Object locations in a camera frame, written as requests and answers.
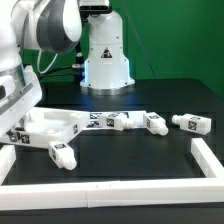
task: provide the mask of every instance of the white rectangular block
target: white rectangular block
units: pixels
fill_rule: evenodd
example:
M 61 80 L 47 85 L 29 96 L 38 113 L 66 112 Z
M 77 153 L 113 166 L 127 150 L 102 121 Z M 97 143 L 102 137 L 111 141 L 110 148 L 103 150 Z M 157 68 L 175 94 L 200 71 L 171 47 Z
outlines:
M 206 177 L 224 178 L 224 168 L 202 138 L 194 138 L 191 153 Z
M 5 145 L 2 149 L 0 149 L 0 185 L 5 180 L 15 161 L 15 146 Z

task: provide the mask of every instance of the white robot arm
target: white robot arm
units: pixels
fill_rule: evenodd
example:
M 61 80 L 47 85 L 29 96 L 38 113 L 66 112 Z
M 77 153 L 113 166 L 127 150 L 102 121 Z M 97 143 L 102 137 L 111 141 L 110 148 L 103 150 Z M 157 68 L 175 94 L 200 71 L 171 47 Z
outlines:
M 1 137 L 42 97 L 32 67 L 22 67 L 17 44 L 66 53 L 79 41 L 82 24 L 76 0 L 1 0 L 0 15 Z

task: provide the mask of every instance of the green wall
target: green wall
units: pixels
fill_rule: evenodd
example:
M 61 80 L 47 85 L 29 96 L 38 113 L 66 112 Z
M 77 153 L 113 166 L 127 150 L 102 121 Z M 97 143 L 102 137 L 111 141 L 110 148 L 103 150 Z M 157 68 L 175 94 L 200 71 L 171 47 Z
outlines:
M 194 78 L 224 98 L 223 0 L 126 0 L 137 33 L 159 79 Z M 111 0 L 124 22 L 125 55 L 134 79 L 153 79 L 148 61 L 133 32 L 122 0 Z M 88 54 L 88 26 L 82 39 Z M 25 63 L 35 67 L 37 52 L 26 51 Z M 53 56 L 46 54 L 42 66 Z M 75 52 L 60 56 L 54 67 L 74 63 Z M 72 81 L 71 77 L 53 81 Z

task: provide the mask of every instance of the white frame edge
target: white frame edge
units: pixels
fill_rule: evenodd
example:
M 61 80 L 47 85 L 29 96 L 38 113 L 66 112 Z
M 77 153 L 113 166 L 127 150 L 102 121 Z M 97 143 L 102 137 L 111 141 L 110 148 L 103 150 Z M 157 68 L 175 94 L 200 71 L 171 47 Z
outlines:
M 192 154 L 208 178 L 0 187 L 0 210 L 224 202 L 224 169 L 203 139 Z

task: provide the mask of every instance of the table surface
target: table surface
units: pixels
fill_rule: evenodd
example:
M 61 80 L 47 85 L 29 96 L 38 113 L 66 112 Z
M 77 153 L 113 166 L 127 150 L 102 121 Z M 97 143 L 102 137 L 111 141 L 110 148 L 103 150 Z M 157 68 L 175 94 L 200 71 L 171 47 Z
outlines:
M 146 129 L 83 131 L 69 143 L 78 162 L 73 171 L 58 169 L 47 150 L 17 146 L 16 163 L 3 185 L 204 177 L 190 153 L 192 138 L 203 138 L 224 161 L 224 101 L 200 81 L 137 81 L 134 91 L 117 96 L 82 94 L 74 83 L 45 83 L 42 90 L 40 107 L 157 112 L 166 119 L 169 133 L 162 137 Z M 212 131 L 202 136 L 172 124 L 173 115 L 185 113 L 212 118 Z M 223 223 L 223 212 L 224 203 L 6 211 L 0 212 L 0 223 L 206 224 Z

